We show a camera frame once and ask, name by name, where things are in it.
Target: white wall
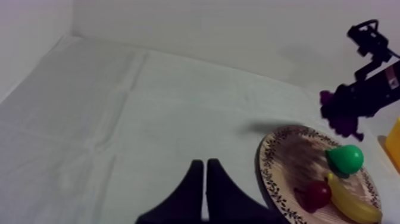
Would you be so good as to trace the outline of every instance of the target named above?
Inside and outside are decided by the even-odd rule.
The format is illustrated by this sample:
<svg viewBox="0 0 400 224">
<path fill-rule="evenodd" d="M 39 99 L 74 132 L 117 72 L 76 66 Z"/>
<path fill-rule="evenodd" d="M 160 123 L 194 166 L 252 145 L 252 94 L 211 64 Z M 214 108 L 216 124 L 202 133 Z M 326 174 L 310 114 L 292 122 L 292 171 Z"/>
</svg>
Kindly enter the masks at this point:
<svg viewBox="0 0 400 224">
<path fill-rule="evenodd" d="M 70 31 L 72 0 L 0 0 L 0 100 Z"/>
<path fill-rule="evenodd" d="M 381 20 L 400 51 L 395 0 L 76 0 L 74 32 L 243 69 L 311 89 L 352 82 L 346 37 Z"/>
</svg>

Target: yellow object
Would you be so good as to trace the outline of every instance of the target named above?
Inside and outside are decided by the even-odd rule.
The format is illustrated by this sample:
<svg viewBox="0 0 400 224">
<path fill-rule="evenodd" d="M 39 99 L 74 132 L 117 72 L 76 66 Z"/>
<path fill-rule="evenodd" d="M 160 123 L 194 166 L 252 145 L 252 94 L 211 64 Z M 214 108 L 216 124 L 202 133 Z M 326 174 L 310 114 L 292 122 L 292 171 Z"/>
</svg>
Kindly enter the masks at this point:
<svg viewBox="0 0 400 224">
<path fill-rule="evenodd" d="M 332 191 L 332 203 L 347 217 L 362 224 L 377 223 L 382 220 L 382 212 L 352 195 L 332 173 L 328 175 Z"/>
<path fill-rule="evenodd" d="M 400 167 L 400 117 L 386 138 L 386 149 L 392 161 Z"/>
</svg>

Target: toy banana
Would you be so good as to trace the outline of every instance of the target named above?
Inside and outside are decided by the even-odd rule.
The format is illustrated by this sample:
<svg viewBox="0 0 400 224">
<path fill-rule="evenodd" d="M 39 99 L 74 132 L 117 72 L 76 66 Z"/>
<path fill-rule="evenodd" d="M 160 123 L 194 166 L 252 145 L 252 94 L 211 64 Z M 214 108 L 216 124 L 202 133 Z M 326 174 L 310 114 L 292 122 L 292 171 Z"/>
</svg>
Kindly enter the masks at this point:
<svg viewBox="0 0 400 224">
<path fill-rule="evenodd" d="M 347 217 L 362 224 L 378 223 L 382 212 L 352 195 L 332 173 L 328 174 L 328 184 L 332 191 L 332 203 Z"/>
</svg>

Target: white cloth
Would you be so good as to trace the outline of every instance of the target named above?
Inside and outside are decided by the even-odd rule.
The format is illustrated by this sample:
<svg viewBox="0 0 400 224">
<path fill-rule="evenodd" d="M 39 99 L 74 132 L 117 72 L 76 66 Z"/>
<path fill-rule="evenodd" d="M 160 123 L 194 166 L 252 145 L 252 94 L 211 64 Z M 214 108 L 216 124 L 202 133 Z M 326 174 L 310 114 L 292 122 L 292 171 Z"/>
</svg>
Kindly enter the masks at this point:
<svg viewBox="0 0 400 224">
<path fill-rule="evenodd" d="M 363 143 L 335 137 L 317 94 L 184 57 L 66 38 L 0 105 L 0 223 L 133 223 L 168 197 L 195 158 L 219 158 L 265 204 L 255 153 L 264 135 L 289 124 L 359 145 L 384 223 L 396 223 L 400 178 L 376 137 L 365 124 Z"/>
<path fill-rule="evenodd" d="M 220 159 L 233 181 L 265 205 L 255 177 L 260 141 L 288 124 L 313 127 L 335 138 L 320 118 L 318 102 L 317 94 L 290 84 L 151 51 L 117 126 L 112 145 L 117 159 L 101 223 L 131 223 L 157 206 L 194 158 Z M 364 125 L 360 129 L 366 132 L 361 144 L 352 138 L 336 139 L 362 148 L 365 166 L 376 181 L 394 180 L 391 164 L 376 160 L 374 151 L 381 150 L 376 139 Z M 384 212 L 393 210 L 393 199 L 382 194 L 382 202 Z M 203 217 L 207 216 L 204 201 Z"/>
</svg>

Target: decorative plate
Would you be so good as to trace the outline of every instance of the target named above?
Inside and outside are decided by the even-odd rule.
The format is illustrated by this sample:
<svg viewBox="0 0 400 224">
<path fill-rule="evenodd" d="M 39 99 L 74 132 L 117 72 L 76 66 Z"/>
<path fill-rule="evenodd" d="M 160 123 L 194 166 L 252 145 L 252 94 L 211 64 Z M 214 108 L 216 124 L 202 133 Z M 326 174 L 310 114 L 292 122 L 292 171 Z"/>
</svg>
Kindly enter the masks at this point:
<svg viewBox="0 0 400 224">
<path fill-rule="evenodd" d="M 315 213 L 305 211 L 294 191 L 305 189 L 311 181 L 322 181 L 332 172 L 325 150 L 338 146 L 328 136 L 297 125 L 280 127 L 262 141 L 259 154 L 262 181 L 273 203 L 290 223 L 354 223 L 332 203 Z M 365 168 L 341 181 L 354 195 L 381 209 L 378 193 Z"/>
</svg>

